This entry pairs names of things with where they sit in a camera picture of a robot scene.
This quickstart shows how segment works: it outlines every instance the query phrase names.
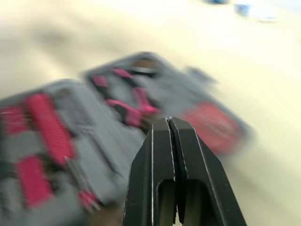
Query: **pink tool handle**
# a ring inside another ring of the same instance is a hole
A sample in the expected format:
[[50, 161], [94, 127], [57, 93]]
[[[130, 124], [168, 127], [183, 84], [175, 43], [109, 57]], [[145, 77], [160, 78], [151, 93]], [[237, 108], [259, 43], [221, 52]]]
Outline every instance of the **pink tool handle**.
[[133, 93], [136, 96], [138, 101], [139, 109], [142, 111], [143, 115], [153, 114], [153, 113], [160, 113], [160, 110], [151, 106], [145, 89], [136, 87], [133, 89]]
[[124, 108], [126, 115], [122, 115], [122, 113], [120, 113], [120, 116], [123, 118], [127, 125], [134, 126], [137, 128], [141, 126], [142, 114], [139, 110], [119, 100], [110, 99], [106, 100], [105, 103], [111, 107], [121, 106], [122, 108]]
[[66, 158], [74, 158], [71, 136], [64, 127], [46, 94], [35, 94], [25, 101], [41, 135], [48, 152], [54, 161], [66, 165]]
[[132, 78], [133, 76], [127, 72], [124, 69], [113, 69], [113, 72], [115, 72], [116, 74], [118, 74], [120, 77], [124, 77], [124, 78]]
[[34, 207], [49, 199], [53, 193], [38, 156], [22, 159], [16, 164], [26, 204]]
[[92, 203], [98, 202], [98, 198], [96, 196], [85, 190], [79, 193], [79, 200], [81, 204], [87, 209], [91, 208]]
[[93, 81], [97, 86], [108, 87], [108, 81], [103, 75], [94, 76]]

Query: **blue object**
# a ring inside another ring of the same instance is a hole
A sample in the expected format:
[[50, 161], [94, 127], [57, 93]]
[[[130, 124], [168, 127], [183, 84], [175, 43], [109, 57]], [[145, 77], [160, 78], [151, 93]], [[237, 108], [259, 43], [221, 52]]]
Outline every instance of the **blue object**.
[[236, 4], [236, 11], [242, 16], [249, 16], [250, 5], [247, 4]]
[[221, 3], [221, 4], [223, 4], [223, 3], [228, 3], [228, 0], [209, 0], [209, 2], [211, 2], [211, 3]]

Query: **tool case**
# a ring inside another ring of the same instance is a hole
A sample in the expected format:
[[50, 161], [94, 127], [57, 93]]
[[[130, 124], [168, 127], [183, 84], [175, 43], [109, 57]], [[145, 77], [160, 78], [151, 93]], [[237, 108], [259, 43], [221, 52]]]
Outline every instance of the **tool case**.
[[[141, 59], [152, 70], [139, 67]], [[187, 120], [217, 154], [248, 137], [248, 126], [156, 54], [92, 69], [84, 81], [62, 80], [0, 101], [0, 226], [83, 226], [90, 212], [124, 201], [130, 165], [159, 118]], [[144, 130], [128, 107], [143, 121], [147, 116]]]

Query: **floor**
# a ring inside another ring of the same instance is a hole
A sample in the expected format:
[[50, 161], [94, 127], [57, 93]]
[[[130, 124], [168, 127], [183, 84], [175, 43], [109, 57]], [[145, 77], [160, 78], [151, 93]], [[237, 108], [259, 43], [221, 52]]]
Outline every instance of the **floor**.
[[301, 16], [250, 21], [196, 0], [11, 0], [0, 8], [0, 97], [140, 50], [202, 68], [255, 131], [222, 159], [249, 226], [301, 225]]

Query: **white object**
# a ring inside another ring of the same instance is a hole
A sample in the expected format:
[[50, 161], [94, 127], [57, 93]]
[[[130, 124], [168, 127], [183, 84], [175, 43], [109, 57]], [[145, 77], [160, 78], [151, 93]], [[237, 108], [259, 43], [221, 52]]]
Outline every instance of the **white object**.
[[245, 17], [261, 22], [277, 21], [273, 7], [262, 1], [240, 0], [235, 4], [236, 11]]

